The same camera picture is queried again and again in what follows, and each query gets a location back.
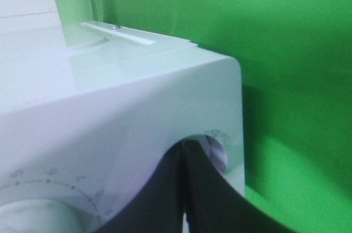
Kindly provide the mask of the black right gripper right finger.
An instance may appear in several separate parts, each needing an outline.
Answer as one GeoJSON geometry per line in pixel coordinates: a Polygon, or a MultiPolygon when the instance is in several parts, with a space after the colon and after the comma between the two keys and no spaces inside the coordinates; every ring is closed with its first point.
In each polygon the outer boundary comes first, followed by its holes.
{"type": "Polygon", "coordinates": [[[210,162],[200,143],[184,142],[190,232],[294,232],[240,195],[210,162]]]}

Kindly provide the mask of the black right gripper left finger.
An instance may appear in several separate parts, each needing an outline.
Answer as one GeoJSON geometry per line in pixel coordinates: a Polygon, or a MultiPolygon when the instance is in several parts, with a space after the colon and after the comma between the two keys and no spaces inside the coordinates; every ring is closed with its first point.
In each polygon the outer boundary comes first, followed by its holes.
{"type": "Polygon", "coordinates": [[[182,232],[184,153],[172,146],[138,194],[97,232],[182,232]]]}

